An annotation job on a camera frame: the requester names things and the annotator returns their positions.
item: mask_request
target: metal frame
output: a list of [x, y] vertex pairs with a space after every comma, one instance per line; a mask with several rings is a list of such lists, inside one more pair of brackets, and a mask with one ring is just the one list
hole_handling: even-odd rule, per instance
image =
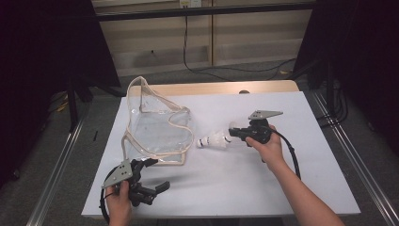
[[58, 187], [62, 178], [62, 174], [64, 173], [64, 169], [68, 164], [68, 159], [70, 158], [74, 144], [76, 143], [76, 140], [79, 137], [80, 131], [83, 126], [83, 122], [86, 116], [88, 115], [90, 105], [91, 103], [83, 105], [83, 109], [81, 112], [82, 116], [80, 120], [77, 122], [76, 126], [74, 127], [74, 130], [70, 132], [70, 134], [68, 135], [67, 141], [64, 145], [64, 148], [62, 149], [61, 155], [59, 156], [56, 162], [53, 172], [50, 178], [48, 179], [43, 191], [40, 194], [39, 200], [35, 205], [35, 208], [29, 218], [29, 221], [26, 223], [27, 226], [42, 225], [47, 215], [47, 211], [50, 208], [50, 204], [54, 196], [56, 195], [56, 188]]
[[[319, 105], [320, 110], [328, 115], [327, 109], [327, 101], [320, 93], [313, 93], [313, 98], [316, 103]], [[363, 160], [361, 159], [359, 152], [356, 150], [355, 146], [350, 141], [349, 137], [346, 135], [346, 132], [343, 130], [341, 125], [338, 123], [335, 117], [328, 117], [328, 123], [330, 124], [330, 128], [334, 132], [338, 141], [341, 143], [343, 150], [348, 156], [349, 160], [352, 163], [352, 166], [358, 173], [360, 180], [363, 182], [367, 191], [369, 192], [371, 198], [373, 199], [376, 207], [381, 213], [381, 216], [387, 222], [387, 225], [396, 226], [399, 225], [399, 217], [396, 213], [395, 208], [393, 207], [390, 199], [379, 186], [378, 182], [375, 180], [371, 172], [368, 170]]]
[[306, 10], [314, 8], [341, 8], [343, 4], [337, 2], [299, 2], [283, 4], [263, 4], [250, 6], [231, 6], [231, 7], [208, 7], [208, 8], [173, 8], [151, 11], [137, 12], [118, 12], [118, 13], [98, 13], [96, 16], [76, 16], [62, 17], [58, 20], [78, 20], [85, 21], [123, 21], [151, 18], [183, 17], [183, 16], [203, 16], [217, 14], [268, 12], [268, 11], [290, 11]]

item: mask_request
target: white paper sheet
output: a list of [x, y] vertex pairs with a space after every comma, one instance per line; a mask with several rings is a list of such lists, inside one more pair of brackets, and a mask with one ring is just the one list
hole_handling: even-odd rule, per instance
[[[269, 118], [295, 148], [302, 181], [337, 214], [357, 214], [358, 205], [302, 92], [173, 96], [170, 100], [191, 109], [196, 140], [212, 131], [227, 130], [231, 121], [247, 127], [254, 110], [283, 111]], [[128, 122], [125, 99], [115, 119], [104, 156], [82, 215], [101, 218], [101, 184], [122, 161], [120, 139]], [[284, 158], [294, 169], [283, 142]], [[154, 166], [142, 170], [144, 186], [170, 181], [170, 189], [153, 205], [134, 208], [136, 218], [238, 218], [292, 215], [275, 176], [259, 154], [238, 138], [226, 150], [187, 152], [183, 166]]]

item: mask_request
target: cable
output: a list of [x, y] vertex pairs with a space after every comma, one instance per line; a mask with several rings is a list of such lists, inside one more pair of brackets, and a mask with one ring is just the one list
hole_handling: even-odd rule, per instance
[[285, 136], [283, 136], [281, 133], [279, 133], [277, 130], [274, 130], [274, 129], [268, 127], [268, 126], [261, 126], [261, 127], [264, 128], [264, 129], [266, 129], [266, 130], [268, 130], [268, 131], [270, 131], [271, 133], [277, 134], [279, 137], [281, 137], [281, 138], [284, 140], [284, 142], [285, 142], [285, 143], [287, 144], [287, 146], [288, 146], [288, 150], [290, 150], [291, 157], [293, 158], [294, 168], [295, 168], [295, 174], [296, 174], [296, 176], [297, 176], [299, 179], [301, 179], [300, 170], [299, 170], [299, 164], [298, 164], [298, 160], [297, 160], [297, 158], [296, 158], [295, 149], [294, 149], [294, 147], [291, 145], [291, 143], [288, 141], [288, 139], [287, 139]]
[[[108, 174], [107, 174], [106, 177], [105, 177], [105, 180], [108, 179], [108, 177], [109, 177], [116, 169], [117, 169], [117, 167], [114, 167], [110, 172], [108, 172]], [[104, 193], [105, 193], [105, 189], [103, 188], [103, 189], [101, 189], [100, 206], [99, 206], [99, 207], [100, 207], [100, 209], [101, 209], [101, 212], [102, 212], [102, 214], [103, 214], [103, 217], [104, 217], [105, 221], [109, 224], [109, 215], [108, 215], [108, 213], [106, 213], [106, 208], [105, 208], [105, 198], [108, 197], [109, 195], [114, 194], [114, 192], [111, 193], [111, 194], [108, 194], [108, 195], [106, 195], [106, 196], [104, 196]]]
[[[332, 126], [332, 125], [337, 125], [337, 124], [345, 121], [347, 116], [348, 116], [349, 109], [348, 109], [348, 103], [347, 103], [347, 100], [346, 100], [346, 95], [344, 94], [343, 89], [341, 87], [337, 88], [336, 90], [337, 90], [337, 94], [336, 94], [336, 97], [335, 97], [335, 99], [336, 99], [335, 103], [337, 105], [335, 105], [335, 107], [334, 107], [334, 111], [335, 111], [334, 113], [336, 115], [335, 121], [331, 122], [331, 123], [320, 125], [320, 128], [322, 128], [322, 129], [323, 128], [327, 128], [327, 127]], [[328, 119], [331, 119], [331, 118], [332, 117], [329, 114], [327, 114], [327, 115], [318, 117], [316, 119], [317, 120], [321, 120], [321, 119], [328, 120]]]
[[213, 74], [213, 73], [205, 73], [204, 71], [206, 71], [206, 70], [233, 70], [233, 71], [245, 72], [245, 73], [264, 73], [264, 72], [268, 72], [268, 71], [272, 71], [272, 70], [277, 69], [276, 73], [273, 76], [271, 76], [271, 77], [266, 79], [266, 80], [271, 80], [271, 79], [273, 79], [274, 77], [277, 76], [277, 74], [279, 72], [279, 68], [282, 65], [296, 60], [296, 58], [291, 58], [291, 59], [288, 59], [286, 61], [281, 62], [279, 65], [277, 65], [275, 67], [268, 68], [268, 69], [261, 69], [261, 70], [245, 70], [245, 69], [237, 69], [237, 68], [231, 68], [231, 67], [207, 67], [207, 68], [203, 68], [203, 69], [194, 70], [194, 69], [189, 68], [188, 65], [187, 65], [187, 62], [186, 62], [186, 57], [185, 57], [186, 53], [185, 52], [186, 52], [186, 49], [187, 49], [187, 40], [188, 40], [188, 17], [185, 16], [184, 48], [183, 48], [184, 66], [186, 67], [187, 70], [189, 70], [192, 73], [201, 73], [201, 74], [211, 75], [213, 77], [216, 77], [216, 78], [219, 78], [219, 79], [222, 79], [222, 80], [225, 80], [225, 81], [229, 81], [229, 82], [233, 82], [233, 81], [228, 79], [228, 78], [224, 78], [224, 77], [218, 76], [218, 75]]

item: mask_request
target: transparent plastic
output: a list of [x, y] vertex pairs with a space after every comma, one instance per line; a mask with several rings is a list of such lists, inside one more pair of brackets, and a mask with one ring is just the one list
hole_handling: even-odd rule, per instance
[[153, 91], [143, 77], [131, 82], [126, 97], [129, 123], [122, 138], [124, 157], [183, 164], [194, 141], [190, 110]]

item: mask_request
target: wrist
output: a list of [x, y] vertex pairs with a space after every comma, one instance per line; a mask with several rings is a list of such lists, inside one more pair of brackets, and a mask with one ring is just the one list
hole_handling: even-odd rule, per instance
[[118, 220], [118, 219], [114, 219], [114, 220], [110, 220], [109, 221], [109, 226], [127, 226], [129, 223], [125, 222], [124, 220]]
[[285, 161], [270, 163], [270, 164], [267, 164], [267, 167], [275, 175], [290, 168]]

